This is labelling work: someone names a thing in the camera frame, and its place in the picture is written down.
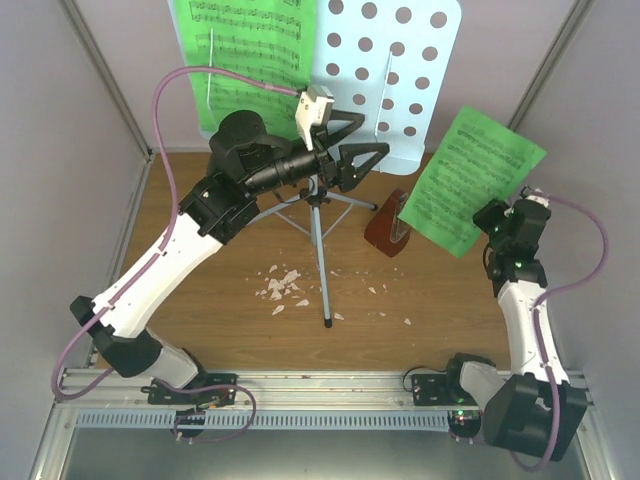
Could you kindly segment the wooden metronome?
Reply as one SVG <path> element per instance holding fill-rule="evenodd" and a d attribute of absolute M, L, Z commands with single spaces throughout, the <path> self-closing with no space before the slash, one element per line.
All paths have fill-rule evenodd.
<path fill-rule="evenodd" d="M 402 189 L 396 188 L 387 200 L 379 207 L 374 217 L 367 224 L 364 239 L 389 258 L 397 256 L 405 247 L 398 248 L 391 243 L 390 232 L 396 201 Z"/>

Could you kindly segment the light blue music stand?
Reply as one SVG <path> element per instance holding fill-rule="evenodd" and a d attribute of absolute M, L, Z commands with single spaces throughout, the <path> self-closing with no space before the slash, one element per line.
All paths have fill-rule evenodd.
<path fill-rule="evenodd" d="M 461 23 L 456 1 L 176 1 L 195 93 L 214 122 L 210 170 L 178 207 L 228 241 L 257 198 L 308 182 L 320 208 L 372 170 L 414 172 Z"/>

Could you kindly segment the green sheet music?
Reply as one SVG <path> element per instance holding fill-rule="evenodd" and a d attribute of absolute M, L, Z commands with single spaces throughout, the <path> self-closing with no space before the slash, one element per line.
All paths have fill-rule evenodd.
<path fill-rule="evenodd" d="M 222 68 L 293 90 L 310 84 L 314 1 L 171 1 L 169 8 L 186 65 Z M 296 98 L 223 75 L 192 74 L 190 80 L 203 135 L 215 133 L 230 113 L 252 110 L 269 133 L 298 137 Z"/>
<path fill-rule="evenodd" d="M 456 258 L 480 237 L 472 217 L 507 199 L 544 159 L 533 141 L 470 107 L 456 115 L 399 219 Z"/>

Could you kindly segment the clear metronome cover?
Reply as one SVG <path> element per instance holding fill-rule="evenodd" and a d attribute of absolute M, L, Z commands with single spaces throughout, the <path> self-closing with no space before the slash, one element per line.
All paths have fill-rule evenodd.
<path fill-rule="evenodd" d="M 392 217 L 390 240 L 398 248 L 403 248 L 408 243 L 412 231 L 412 227 L 400 218 L 408 198 L 408 193 L 401 192 L 399 194 Z"/>

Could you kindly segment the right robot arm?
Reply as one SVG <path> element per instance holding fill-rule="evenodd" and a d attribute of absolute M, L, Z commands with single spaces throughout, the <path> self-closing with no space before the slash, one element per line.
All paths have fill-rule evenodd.
<path fill-rule="evenodd" d="M 488 445 L 538 458 L 535 470 L 565 456 L 588 406 L 585 391 L 570 383 L 549 326 L 548 281 L 536 253 L 550 217 L 539 194 L 513 204 L 492 200 L 474 214 L 488 236 L 483 264 L 507 327 L 511 370 L 503 377 L 490 361 L 458 354 L 442 382 L 451 403 L 477 405 Z"/>

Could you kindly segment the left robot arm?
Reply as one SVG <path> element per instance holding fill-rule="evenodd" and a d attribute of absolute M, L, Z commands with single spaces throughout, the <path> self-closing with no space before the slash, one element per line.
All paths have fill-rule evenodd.
<path fill-rule="evenodd" d="M 311 143 L 268 133 L 251 110 L 227 115 L 211 137 L 205 176 L 179 202 L 152 246 L 112 286 L 70 305 L 102 358 L 123 378 L 148 375 L 171 385 L 185 404 L 203 398 L 202 366 L 147 327 L 152 315 L 201 263 L 228 244 L 260 213 L 257 198 L 315 177 L 328 188 L 354 189 L 388 154 L 386 143 L 348 143 L 364 122 L 360 113 L 334 111 L 342 127 L 311 129 Z"/>

